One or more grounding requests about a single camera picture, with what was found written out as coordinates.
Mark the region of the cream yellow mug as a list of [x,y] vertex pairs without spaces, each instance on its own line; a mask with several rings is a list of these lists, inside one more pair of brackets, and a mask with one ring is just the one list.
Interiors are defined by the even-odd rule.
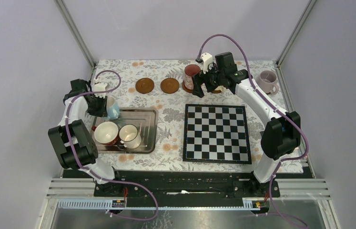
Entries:
[[224,86],[218,86],[215,90],[220,91],[221,93],[226,92],[226,88]]

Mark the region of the lavender mug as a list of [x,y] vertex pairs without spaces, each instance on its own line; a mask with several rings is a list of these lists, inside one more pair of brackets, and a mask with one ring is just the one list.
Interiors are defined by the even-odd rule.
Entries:
[[257,77],[256,83],[266,94],[275,95],[279,91],[277,76],[272,71],[262,71]]

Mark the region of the blue handled white mug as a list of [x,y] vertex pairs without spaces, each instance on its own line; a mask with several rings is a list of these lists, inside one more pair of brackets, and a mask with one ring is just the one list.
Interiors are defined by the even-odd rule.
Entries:
[[118,119],[120,116],[120,108],[113,96],[107,96],[106,111],[110,120]]

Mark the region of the pink mug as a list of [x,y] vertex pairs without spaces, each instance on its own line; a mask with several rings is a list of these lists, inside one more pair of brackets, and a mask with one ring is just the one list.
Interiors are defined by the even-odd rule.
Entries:
[[188,91],[193,90],[193,77],[201,71],[198,65],[190,64],[184,69],[184,81],[183,85]]

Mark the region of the white ribbed mug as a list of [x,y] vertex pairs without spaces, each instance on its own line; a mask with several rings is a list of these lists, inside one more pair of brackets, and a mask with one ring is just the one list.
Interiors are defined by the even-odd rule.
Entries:
[[142,141],[138,128],[132,124],[124,125],[119,130],[121,144],[127,149],[135,149],[140,146]]

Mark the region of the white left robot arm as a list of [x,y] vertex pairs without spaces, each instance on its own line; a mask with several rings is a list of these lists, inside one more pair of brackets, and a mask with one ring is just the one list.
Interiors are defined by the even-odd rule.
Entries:
[[107,98],[95,95],[89,82],[71,81],[71,90],[64,96],[63,116],[56,127],[48,130],[48,137],[60,165],[91,176],[97,184],[105,184],[112,196],[123,192],[123,182],[116,179],[115,169],[99,158],[91,128],[84,123],[88,116],[106,117]]

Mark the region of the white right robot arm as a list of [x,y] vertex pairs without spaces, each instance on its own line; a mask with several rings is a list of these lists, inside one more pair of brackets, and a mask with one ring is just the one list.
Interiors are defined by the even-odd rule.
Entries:
[[253,171],[255,180],[249,183],[251,194],[260,197],[268,190],[267,182],[278,170],[281,160],[300,146],[300,115],[274,103],[257,85],[249,68],[238,70],[232,53],[212,56],[204,52],[197,56],[196,62],[202,64],[202,69],[192,77],[193,95],[204,97],[202,85],[208,92],[222,86],[244,100],[264,125],[261,139],[264,154]]

